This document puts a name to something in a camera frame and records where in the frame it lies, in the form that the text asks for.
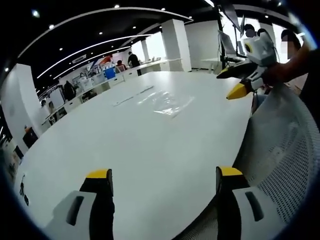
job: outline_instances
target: ceiling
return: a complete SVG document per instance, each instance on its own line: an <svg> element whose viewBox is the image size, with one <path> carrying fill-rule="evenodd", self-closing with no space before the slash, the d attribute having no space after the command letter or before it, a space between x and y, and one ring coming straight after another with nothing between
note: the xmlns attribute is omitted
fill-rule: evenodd
<svg viewBox="0 0 320 240"><path fill-rule="evenodd" d="M262 7L283 15L287 14L285 8L279 7L276 0L231 0L231 2ZM69 63L77 57L86 54L88 59L112 51L120 48L128 39L104 43L82 51L37 78L56 62L81 49L104 41L137 35L153 25L157 27L146 33L155 33L160 30L161 23L172 18L187 23L190 21L189 16L192 16L195 22L214 20L218 17L204 0L174 1L174 3L172 0L109 0L95 1L93 4L70 0L28 0L18 4L13 1L6 4L6 11L0 15L3 25L1 28L3 43L0 54L0 83L8 74L4 71L5 68L11 69L16 63L21 63L31 66L35 87L39 89L56 83L57 79L53 80L53 78L69 69L72 66ZM117 4L120 5L120 8L115 9L114 6ZM128 7L148 9L123 9ZM103 9L111 10L85 14ZM38 11L39 18L32 15L32 10ZM73 20L59 24L73 17L75 17ZM55 27L49 30L49 25L55 25ZM26 49L46 31L46 34ZM133 42L141 39L141 37L136 38Z"/></svg>

